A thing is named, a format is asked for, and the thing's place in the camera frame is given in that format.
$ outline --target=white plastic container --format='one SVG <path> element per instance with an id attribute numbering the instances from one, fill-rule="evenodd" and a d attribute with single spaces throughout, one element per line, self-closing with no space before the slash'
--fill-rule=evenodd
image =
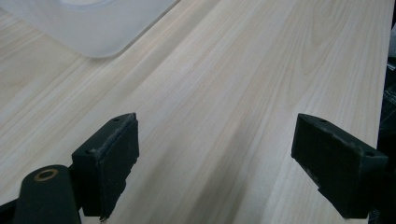
<path id="1" fill-rule="evenodd" d="M 0 7 L 77 52 L 112 56 L 178 0 L 0 0 Z"/>

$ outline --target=wood grain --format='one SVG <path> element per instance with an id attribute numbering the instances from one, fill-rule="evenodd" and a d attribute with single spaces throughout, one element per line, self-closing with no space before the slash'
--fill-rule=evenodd
<path id="1" fill-rule="evenodd" d="M 141 156 L 107 223 L 365 223 L 343 220 L 290 148 L 298 113 L 375 146 L 392 6 L 183 0 L 102 60 L 0 10 L 0 203 L 135 111 Z"/>

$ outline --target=wooden table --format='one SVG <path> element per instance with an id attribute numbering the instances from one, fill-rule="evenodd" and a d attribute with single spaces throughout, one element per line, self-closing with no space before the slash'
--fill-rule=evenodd
<path id="1" fill-rule="evenodd" d="M 295 121 L 322 117 L 375 146 L 392 10 L 183 0 L 100 60 L 1 10 L 0 203 L 136 112 L 141 156 L 107 223 L 347 223 L 290 157 Z"/>

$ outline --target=light wood surface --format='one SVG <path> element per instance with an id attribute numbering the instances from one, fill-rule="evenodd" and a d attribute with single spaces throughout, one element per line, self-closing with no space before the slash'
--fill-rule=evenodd
<path id="1" fill-rule="evenodd" d="M 298 113 L 375 146 L 392 10 L 393 0 L 182 0 L 102 60 L 0 10 L 0 203 L 136 112 L 141 156 L 107 223 L 366 223 L 343 220 L 290 148 Z"/>

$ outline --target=translucent plastic bin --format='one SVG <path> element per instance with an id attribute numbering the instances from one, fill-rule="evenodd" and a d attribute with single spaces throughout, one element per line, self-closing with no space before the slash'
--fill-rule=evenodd
<path id="1" fill-rule="evenodd" d="M 77 52 L 112 56 L 178 0 L 0 0 L 0 7 Z"/>

